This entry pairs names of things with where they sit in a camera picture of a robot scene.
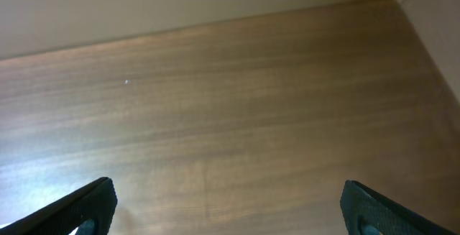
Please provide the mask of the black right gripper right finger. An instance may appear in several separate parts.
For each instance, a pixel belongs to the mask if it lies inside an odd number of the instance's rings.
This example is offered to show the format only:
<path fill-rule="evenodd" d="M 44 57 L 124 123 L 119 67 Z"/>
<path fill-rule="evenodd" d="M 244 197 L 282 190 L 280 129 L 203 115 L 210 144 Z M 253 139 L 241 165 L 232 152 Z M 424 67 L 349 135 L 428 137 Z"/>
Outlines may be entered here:
<path fill-rule="evenodd" d="M 355 180 L 347 180 L 340 199 L 349 235 L 454 235 Z"/>

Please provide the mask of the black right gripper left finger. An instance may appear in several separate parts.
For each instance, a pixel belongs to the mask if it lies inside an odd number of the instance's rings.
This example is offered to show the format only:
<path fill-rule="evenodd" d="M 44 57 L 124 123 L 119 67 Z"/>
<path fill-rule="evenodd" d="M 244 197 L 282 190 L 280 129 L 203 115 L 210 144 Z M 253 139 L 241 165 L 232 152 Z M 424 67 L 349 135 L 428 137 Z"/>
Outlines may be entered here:
<path fill-rule="evenodd" d="M 1 228 L 1 235 L 107 235 L 116 205 L 113 181 L 102 177 Z"/>

